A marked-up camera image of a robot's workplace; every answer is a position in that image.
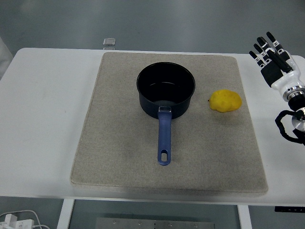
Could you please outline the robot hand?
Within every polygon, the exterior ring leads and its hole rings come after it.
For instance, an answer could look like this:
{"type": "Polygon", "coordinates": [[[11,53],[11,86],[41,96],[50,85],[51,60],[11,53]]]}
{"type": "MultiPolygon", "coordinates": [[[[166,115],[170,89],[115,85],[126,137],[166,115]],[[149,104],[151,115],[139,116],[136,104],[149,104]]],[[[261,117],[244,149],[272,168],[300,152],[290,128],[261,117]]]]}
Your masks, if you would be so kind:
{"type": "Polygon", "coordinates": [[[269,42],[264,37],[258,37],[250,56],[260,68],[267,85],[277,90],[285,101],[296,96],[304,96],[305,84],[300,80],[301,71],[291,54],[271,32],[266,33],[269,42]]]}

